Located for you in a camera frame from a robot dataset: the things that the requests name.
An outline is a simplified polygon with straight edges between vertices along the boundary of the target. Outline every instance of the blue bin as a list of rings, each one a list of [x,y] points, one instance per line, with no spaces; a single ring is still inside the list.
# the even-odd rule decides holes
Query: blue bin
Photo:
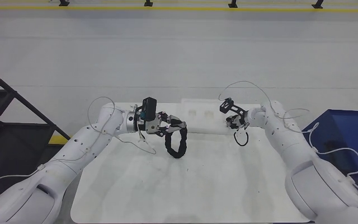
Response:
[[[319,126],[311,136],[312,145],[319,152],[329,152],[338,148],[352,148],[358,150],[358,111],[327,110],[303,131]],[[307,142],[309,133],[304,134]],[[319,155],[329,161],[344,175],[358,170],[358,155],[349,150],[340,150],[327,155]],[[352,175],[358,183],[358,175]]]

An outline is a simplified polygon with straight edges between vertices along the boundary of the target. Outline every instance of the end effector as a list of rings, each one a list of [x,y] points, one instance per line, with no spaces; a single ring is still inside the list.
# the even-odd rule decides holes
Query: end effector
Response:
[[[156,134],[163,137],[167,133],[186,128],[186,123],[178,117],[168,115],[165,111],[156,113],[157,101],[151,97],[143,100],[143,105],[135,109],[134,129],[136,131],[146,131],[147,134]]]
[[[169,125],[161,127],[161,123],[165,122]],[[173,133],[177,130],[186,128],[186,123],[173,115],[168,115],[165,111],[156,114],[156,118],[151,122],[145,122],[145,130],[148,134],[156,134],[163,137],[167,133]]]
[[[226,125],[231,129],[247,128],[249,122],[247,121],[246,110],[234,105],[234,101],[231,98],[226,98],[225,101],[220,105],[220,111],[226,114],[228,111],[233,111],[236,115],[231,115],[226,118]]]

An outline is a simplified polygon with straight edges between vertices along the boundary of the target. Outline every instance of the black post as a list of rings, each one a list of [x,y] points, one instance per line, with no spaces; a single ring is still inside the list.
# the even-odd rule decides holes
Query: black post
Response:
[[[66,2],[66,0],[60,0],[59,6],[68,6],[69,2]]]
[[[231,3],[229,4],[229,8],[237,8],[236,0],[231,0]]]
[[[151,6],[153,6],[153,2],[150,2],[150,0],[145,0],[144,6],[149,6],[149,7],[151,7]]]
[[[68,136],[63,130],[57,127],[50,119],[48,119],[43,113],[41,113],[36,107],[34,107],[30,102],[28,102],[25,98],[23,98],[16,90],[11,88],[4,80],[0,78],[0,86],[4,88],[7,92],[11,93],[20,103],[24,104],[27,108],[29,108],[32,112],[34,112],[39,118],[41,118],[44,122],[50,124],[55,127],[55,130],[60,133],[67,140],[70,140],[71,137]]]
[[[317,0],[316,4],[313,4],[313,8],[323,8],[321,5],[323,3],[323,0]]]

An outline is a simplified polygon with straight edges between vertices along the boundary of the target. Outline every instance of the black metal stand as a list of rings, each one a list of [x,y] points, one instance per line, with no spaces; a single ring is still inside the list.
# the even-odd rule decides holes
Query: black metal stand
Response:
[[[59,6],[68,6],[69,5],[69,2],[66,2],[66,0],[60,0],[60,4]]]
[[[236,0],[231,0],[231,3],[229,4],[229,8],[237,8]]]
[[[153,6],[153,2],[151,2],[150,0],[145,0],[144,6],[151,7],[151,6]]]
[[[0,115],[6,110],[11,101],[16,98],[19,102],[24,104],[32,112],[34,112],[39,118],[44,122],[48,123],[51,127],[54,128],[59,134],[61,134],[67,140],[70,140],[71,137],[68,136],[63,130],[57,127],[50,119],[48,119],[43,113],[41,113],[36,107],[34,107],[30,102],[23,98],[17,91],[11,88],[4,80],[0,79],[0,86],[4,90],[0,90],[0,95],[3,96],[3,100],[0,100]]]
[[[322,3],[323,3],[323,0],[318,0],[318,1],[316,2],[316,4],[313,4],[313,5],[312,5],[312,7],[313,7],[313,8],[323,8],[323,7],[321,6]]]

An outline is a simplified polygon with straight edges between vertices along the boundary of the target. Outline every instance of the black cable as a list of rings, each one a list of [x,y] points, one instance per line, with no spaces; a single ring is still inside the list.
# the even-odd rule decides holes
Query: black cable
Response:
[[[188,133],[187,128],[180,129],[180,145],[179,149],[176,152],[174,149],[172,149],[172,134],[173,133],[167,133],[166,134],[166,148],[168,153],[173,156],[174,158],[181,158],[185,152],[186,152],[186,134]]]
[[[246,137],[247,137],[247,139],[246,139],[245,144],[240,144],[240,143],[237,141],[237,139],[236,139],[236,133],[237,133],[237,131],[234,133],[234,139],[235,139],[236,143],[237,143],[239,146],[245,146],[245,145],[247,145],[247,143],[248,143],[248,133],[246,132]]]

